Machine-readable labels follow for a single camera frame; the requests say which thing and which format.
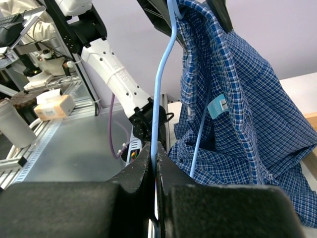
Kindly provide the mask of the background white robot device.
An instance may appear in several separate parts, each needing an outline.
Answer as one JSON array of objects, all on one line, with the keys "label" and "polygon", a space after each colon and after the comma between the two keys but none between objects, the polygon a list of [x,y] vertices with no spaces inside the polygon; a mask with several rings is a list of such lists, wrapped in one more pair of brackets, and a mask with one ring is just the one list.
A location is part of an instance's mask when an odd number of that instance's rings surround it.
[{"label": "background white robot device", "polygon": [[21,42],[24,45],[47,46],[44,50],[36,49],[29,53],[37,69],[25,72],[29,83],[24,86],[24,90],[44,87],[56,76],[69,76],[74,71],[72,60],[45,42],[45,40],[53,40],[56,37],[53,22],[42,18],[39,18],[23,36]]}]

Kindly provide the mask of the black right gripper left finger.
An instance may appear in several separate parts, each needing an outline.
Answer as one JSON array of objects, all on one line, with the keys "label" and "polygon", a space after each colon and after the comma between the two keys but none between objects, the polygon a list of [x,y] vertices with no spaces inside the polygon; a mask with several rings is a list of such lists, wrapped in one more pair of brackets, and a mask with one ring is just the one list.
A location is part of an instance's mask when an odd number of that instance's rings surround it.
[{"label": "black right gripper left finger", "polygon": [[0,194],[3,238],[145,238],[152,210],[150,145],[107,181],[20,182]]}]

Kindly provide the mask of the cardboard box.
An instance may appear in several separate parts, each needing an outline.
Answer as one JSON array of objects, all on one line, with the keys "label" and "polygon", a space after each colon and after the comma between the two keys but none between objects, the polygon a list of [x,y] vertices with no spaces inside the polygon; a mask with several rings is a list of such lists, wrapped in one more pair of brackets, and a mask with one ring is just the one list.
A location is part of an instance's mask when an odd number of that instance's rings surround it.
[{"label": "cardboard box", "polygon": [[63,119],[75,108],[71,95],[62,95],[60,89],[44,92],[36,97],[34,112],[41,121]]}]

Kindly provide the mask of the blue checked shirt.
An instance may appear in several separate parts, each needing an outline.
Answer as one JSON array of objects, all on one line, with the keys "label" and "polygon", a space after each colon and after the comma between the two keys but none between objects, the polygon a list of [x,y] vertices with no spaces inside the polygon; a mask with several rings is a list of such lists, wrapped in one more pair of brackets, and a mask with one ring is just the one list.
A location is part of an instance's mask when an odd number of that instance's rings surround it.
[{"label": "blue checked shirt", "polygon": [[317,194],[301,168],[317,133],[247,41],[226,33],[206,2],[180,0],[182,104],[169,157],[197,183],[266,184],[290,198],[304,226],[317,226]]}]

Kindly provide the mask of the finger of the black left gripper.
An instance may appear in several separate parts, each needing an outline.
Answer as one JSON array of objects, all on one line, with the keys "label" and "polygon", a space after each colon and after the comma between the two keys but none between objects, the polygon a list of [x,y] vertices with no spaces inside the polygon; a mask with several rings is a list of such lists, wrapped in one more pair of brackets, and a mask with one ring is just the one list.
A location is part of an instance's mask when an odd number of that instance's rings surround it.
[{"label": "finger of the black left gripper", "polygon": [[222,29],[229,33],[233,30],[233,25],[226,7],[226,0],[206,0],[208,6],[214,13]]},{"label": "finger of the black left gripper", "polygon": [[166,0],[137,0],[147,18],[159,32],[171,36],[171,20]]}]

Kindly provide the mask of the black aluminium frame post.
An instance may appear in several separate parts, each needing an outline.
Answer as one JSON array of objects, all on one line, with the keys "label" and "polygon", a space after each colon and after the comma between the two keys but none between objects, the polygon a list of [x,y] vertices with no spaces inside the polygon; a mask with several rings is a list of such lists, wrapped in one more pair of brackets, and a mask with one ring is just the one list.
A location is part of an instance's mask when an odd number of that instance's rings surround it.
[{"label": "black aluminium frame post", "polygon": [[70,55],[71,59],[74,62],[77,62],[75,64],[75,70],[80,77],[82,84],[84,85],[90,97],[91,102],[95,106],[98,106],[99,99],[97,93],[95,92],[91,81],[85,71],[81,58],[78,55],[78,53],[81,53],[83,45],[76,36],[75,32],[71,29],[70,25],[67,22],[67,17],[64,16],[57,3],[54,0],[45,0],[44,4],[47,8],[48,14],[54,21],[54,26],[57,30],[57,35],[59,39],[63,41],[65,52]]}]

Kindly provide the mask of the grey cylindrical bottle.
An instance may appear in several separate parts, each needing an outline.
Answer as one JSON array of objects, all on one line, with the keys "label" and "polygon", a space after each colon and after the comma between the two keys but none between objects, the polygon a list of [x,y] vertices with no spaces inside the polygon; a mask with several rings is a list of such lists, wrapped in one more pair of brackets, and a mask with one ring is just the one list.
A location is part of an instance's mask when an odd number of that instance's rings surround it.
[{"label": "grey cylindrical bottle", "polygon": [[0,101],[0,131],[17,148],[25,148],[37,138],[8,99]]}]

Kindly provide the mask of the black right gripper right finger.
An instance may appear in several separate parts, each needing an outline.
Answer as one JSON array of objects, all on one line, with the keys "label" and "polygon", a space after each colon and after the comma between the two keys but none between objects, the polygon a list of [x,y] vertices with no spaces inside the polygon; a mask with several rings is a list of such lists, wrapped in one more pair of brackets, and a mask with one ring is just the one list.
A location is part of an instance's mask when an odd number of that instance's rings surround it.
[{"label": "black right gripper right finger", "polygon": [[200,185],[157,146],[163,238],[303,238],[287,195],[270,185]]}]

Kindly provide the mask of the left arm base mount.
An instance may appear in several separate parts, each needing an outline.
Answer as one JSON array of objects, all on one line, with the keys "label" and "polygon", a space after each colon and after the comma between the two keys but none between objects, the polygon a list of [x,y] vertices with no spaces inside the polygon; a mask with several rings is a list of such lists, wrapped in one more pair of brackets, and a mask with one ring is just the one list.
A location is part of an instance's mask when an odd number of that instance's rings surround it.
[{"label": "left arm base mount", "polygon": [[[153,100],[142,108],[136,108],[135,114],[129,118],[132,123],[132,132],[128,152],[126,153],[126,163],[134,161],[142,150],[146,142],[152,138]],[[174,113],[168,111],[168,98],[166,94],[160,96],[158,141],[164,149],[170,148],[169,121],[174,117]]]}]

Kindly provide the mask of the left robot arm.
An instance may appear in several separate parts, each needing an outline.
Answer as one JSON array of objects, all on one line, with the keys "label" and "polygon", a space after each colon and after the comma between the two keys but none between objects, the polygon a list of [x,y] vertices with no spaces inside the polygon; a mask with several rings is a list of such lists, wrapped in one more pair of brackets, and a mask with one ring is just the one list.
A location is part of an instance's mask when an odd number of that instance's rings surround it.
[{"label": "left robot arm", "polygon": [[172,117],[158,110],[158,132],[152,132],[154,103],[118,60],[107,41],[104,22],[90,0],[48,0],[46,6],[69,51],[78,54],[110,88],[143,144],[154,136],[166,145],[166,123]]}]

